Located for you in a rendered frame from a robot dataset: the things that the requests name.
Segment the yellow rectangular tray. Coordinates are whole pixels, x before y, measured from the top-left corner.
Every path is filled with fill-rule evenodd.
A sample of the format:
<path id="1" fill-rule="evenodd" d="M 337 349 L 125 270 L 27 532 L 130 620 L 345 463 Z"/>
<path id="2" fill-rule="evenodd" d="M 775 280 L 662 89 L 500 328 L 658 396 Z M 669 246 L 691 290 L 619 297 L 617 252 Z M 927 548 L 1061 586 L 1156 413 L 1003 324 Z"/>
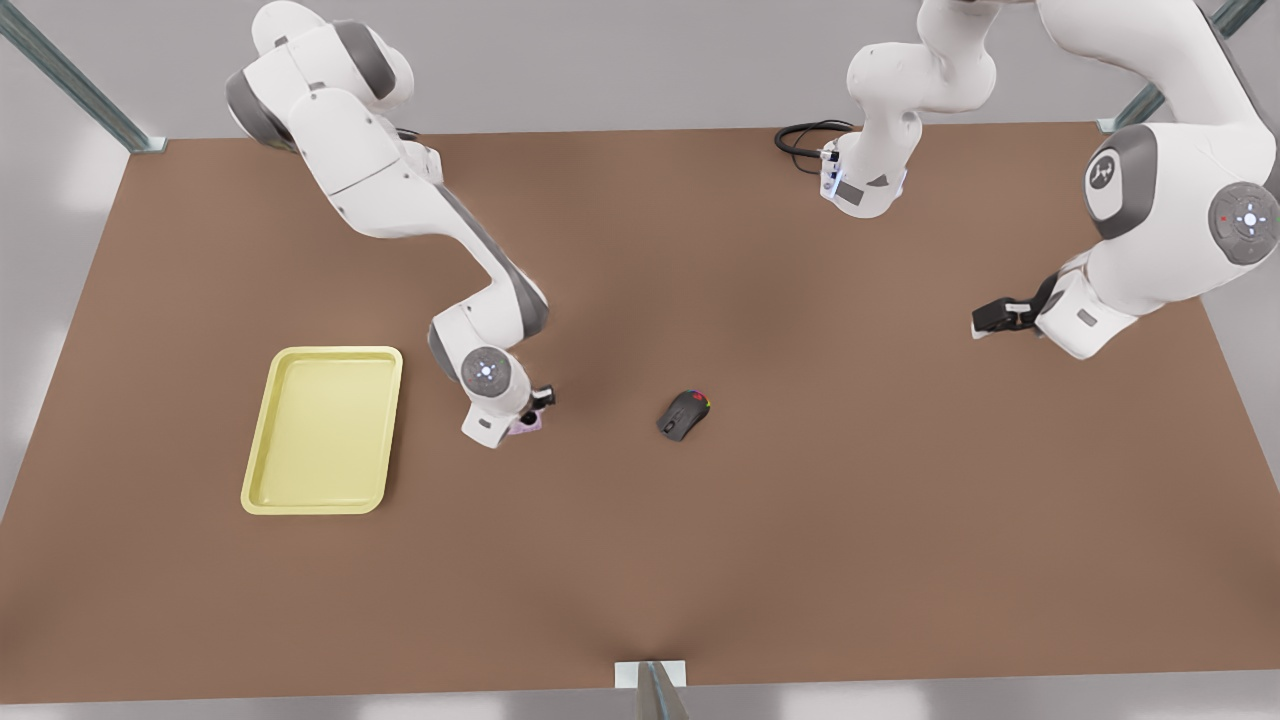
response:
<path id="1" fill-rule="evenodd" d="M 403 357 L 300 346 L 271 360 L 239 501 L 259 516 L 361 515 L 385 495 Z"/>

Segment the black computer mouse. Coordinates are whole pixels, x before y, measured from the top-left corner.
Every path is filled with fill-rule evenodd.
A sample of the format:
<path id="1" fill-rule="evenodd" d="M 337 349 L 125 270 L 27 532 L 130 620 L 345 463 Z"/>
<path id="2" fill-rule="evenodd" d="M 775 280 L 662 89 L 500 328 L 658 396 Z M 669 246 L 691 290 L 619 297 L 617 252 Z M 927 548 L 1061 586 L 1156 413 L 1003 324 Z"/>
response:
<path id="1" fill-rule="evenodd" d="M 681 442 L 710 411 L 710 400 L 700 391 L 686 389 L 673 397 L 655 423 L 667 439 Z"/>

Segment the silver frame post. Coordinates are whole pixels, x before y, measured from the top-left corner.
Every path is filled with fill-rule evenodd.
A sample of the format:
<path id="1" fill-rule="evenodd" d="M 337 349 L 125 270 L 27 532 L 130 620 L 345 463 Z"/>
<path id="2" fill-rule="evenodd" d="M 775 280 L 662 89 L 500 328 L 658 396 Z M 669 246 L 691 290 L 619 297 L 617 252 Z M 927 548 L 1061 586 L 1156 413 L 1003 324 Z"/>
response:
<path id="1" fill-rule="evenodd" d="M 687 685 L 684 660 L 645 660 L 614 664 L 614 687 L 635 689 L 634 720 L 690 720 L 678 694 Z"/>
<path id="2" fill-rule="evenodd" d="M 1111 0 L 1119 65 L 1164 96 L 1178 122 L 1274 129 L 1226 40 L 1196 0 Z"/>
<path id="3" fill-rule="evenodd" d="M 40 31 L 12 0 L 0 0 L 0 36 L 55 83 L 131 154 L 159 154 L 166 138 L 143 132 L 101 88 Z"/>

